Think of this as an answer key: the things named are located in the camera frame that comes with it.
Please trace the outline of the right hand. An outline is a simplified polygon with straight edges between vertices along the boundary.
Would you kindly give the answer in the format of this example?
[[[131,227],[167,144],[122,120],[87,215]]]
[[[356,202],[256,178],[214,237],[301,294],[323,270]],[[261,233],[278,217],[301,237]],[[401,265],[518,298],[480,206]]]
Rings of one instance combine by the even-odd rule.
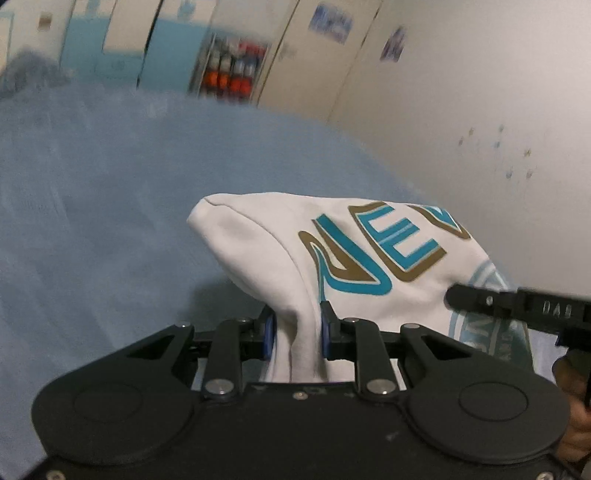
[[[586,381],[566,356],[552,367],[556,385],[567,396],[570,416],[560,442],[558,456],[567,462],[579,462],[590,454],[590,410],[583,403]]]

